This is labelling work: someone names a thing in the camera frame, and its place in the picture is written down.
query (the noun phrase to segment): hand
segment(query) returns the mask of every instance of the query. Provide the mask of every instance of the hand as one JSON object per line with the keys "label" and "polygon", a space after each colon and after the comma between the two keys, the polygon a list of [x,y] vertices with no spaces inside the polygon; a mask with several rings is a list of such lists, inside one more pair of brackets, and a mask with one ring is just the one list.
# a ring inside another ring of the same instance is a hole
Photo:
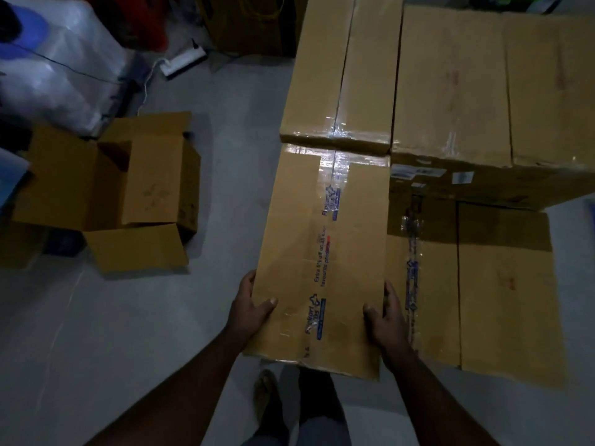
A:
{"label": "hand", "polygon": [[390,368],[390,357],[410,349],[407,341],[407,325],[401,312],[401,305],[392,284],[384,282],[384,309],[381,316],[373,307],[364,304],[364,319],[368,334],[380,347],[384,363]]}
{"label": "hand", "polygon": [[254,277],[257,271],[251,270],[240,282],[240,288],[237,291],[236,298],[231,303],[229,317],[225,330],[242,345],[242,349],[248,343],[248,340],[260,330],[262,324],[268,318],[268,315],[277,306],[277,299],[269,299],[255,307],[252,302],[252,288],[254,287]]}

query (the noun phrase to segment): orange plastic object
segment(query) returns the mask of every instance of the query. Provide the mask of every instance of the orange plastic object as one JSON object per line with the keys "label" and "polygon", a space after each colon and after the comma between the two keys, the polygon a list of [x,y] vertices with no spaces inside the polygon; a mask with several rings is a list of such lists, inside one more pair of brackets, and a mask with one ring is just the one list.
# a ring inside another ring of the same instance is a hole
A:
{"label": "orange plastic object", "polygon": [[[86,0],[95,6],[100,0]],[[165,51],[168,38],[165,18],[170,9],[169,0],[112,0],[130,24],[141,44],[153,51]]]}

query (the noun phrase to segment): forearm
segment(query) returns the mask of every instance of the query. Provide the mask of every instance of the forearm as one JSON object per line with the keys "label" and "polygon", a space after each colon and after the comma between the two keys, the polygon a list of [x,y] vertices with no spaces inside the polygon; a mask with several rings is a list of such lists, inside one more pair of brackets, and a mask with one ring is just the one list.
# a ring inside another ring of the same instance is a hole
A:
{"label": "forearm", "polygon": [[420,445],[497,444],[407,344],[385,353]]}
{"label": "forearm", "polygon": [[242,348],[236,335],[223,330],[89,445],[200,444]]}

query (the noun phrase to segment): floor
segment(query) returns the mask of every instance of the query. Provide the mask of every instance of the floor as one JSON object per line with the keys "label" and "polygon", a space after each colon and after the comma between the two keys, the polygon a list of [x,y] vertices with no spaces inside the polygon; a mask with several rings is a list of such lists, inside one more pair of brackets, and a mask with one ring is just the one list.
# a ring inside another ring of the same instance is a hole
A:
{"label": "floor", "polygon": [[[574,1],[564,10],[595,12],[593,2]],[[187,38],[176,34],[172,47]],[[28,272],[0,270],[2,444],[84,443],[221,329],[240,277],[257,265],[291,73],[291,60],[219,55],[169,82],[155,77],[145,112],[192,111],[202,156],[200,228],[189,244],[188,272],[104,277],[86,253],[41,257]],[[595,444],[595,231],[584,200],[547,211],[568,388],[437,369],[504,445]],[[258,359],[238,358],[205,445],[238,445],[255,430],[251,392],[260,367]],[[296,370],[273,368],[292,422]],[[416,444],[386,369],[380,383],[333,378],[354,445]]]}

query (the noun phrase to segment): person's right arm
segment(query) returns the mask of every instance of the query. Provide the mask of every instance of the person's right arm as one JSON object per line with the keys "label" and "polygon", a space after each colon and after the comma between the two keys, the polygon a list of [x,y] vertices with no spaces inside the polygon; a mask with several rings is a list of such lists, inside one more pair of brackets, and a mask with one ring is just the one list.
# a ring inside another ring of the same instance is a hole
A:
{"label": "person's right arm", "polygon": [[364,318],[384,363],[394,374],[420,445],[497,445],[413,351],[390,282],[386,282],[385,294],[384,315],[366,304]]}

